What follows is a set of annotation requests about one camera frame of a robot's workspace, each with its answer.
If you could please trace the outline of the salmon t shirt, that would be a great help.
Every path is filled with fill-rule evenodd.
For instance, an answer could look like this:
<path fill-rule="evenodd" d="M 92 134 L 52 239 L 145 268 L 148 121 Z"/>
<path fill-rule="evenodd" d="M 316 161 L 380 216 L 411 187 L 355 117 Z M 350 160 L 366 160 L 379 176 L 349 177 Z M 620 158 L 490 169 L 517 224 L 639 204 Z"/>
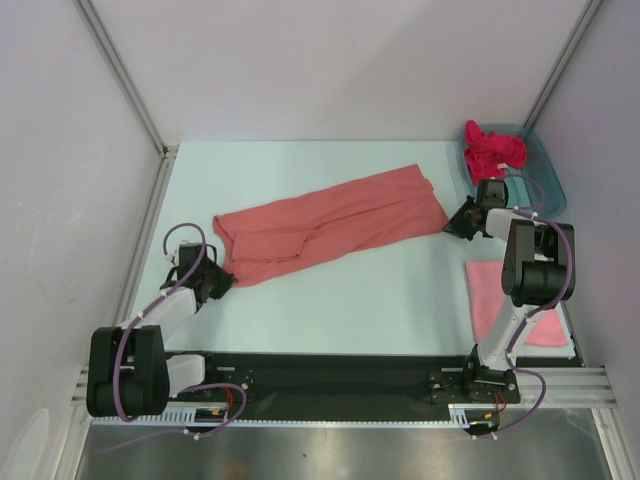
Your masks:
<path fill-rule="evenodd" d="M 239 287 L 347 254 L 438 234 L 448 217 L 418 165 L 214 217 Z"/>

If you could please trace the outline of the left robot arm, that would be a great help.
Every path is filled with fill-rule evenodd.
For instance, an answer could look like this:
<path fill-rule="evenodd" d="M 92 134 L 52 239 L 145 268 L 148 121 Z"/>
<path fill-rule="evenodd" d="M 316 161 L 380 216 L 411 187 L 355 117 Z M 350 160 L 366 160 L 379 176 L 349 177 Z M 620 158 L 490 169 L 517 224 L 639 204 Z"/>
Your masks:
<path fill-rule="evenodd" d="M 186 243 L 160 287 L 156 301 L 133 320 L 100 327 L 90 342 L 86 407 L 94 418 L 131 422 L 163 413 L 169 399 L 187 389 L 197 398 L 214 397 L 221 376 L 206 365 L 192 368 L 186 381 L 171 373 L 165 343 L 209 300 L 221 299 L 233 286 L 233 275 L 217 263 L 210 244 Z"/>

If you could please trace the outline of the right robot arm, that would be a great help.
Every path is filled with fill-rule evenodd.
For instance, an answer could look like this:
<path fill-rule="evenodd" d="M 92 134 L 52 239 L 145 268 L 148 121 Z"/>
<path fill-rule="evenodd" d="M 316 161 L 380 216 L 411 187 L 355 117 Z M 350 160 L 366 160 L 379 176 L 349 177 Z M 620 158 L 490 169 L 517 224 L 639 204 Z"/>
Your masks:
<path fill-rule="evenodd" d="M 575 289 L 575 228 L 541 218 L 537 212 L 509 209 L 502 179 L 485 179 L 445 226 L 471 240 L 480 232 L 506 242 L 501 270 L 504 301 L 488 334 L 477 342 L 458 374 L 442 372 L 431 390 L 451 399 L 488 403 L 519 401 L 517 357 L 542 315 L 569 299 Z"/>

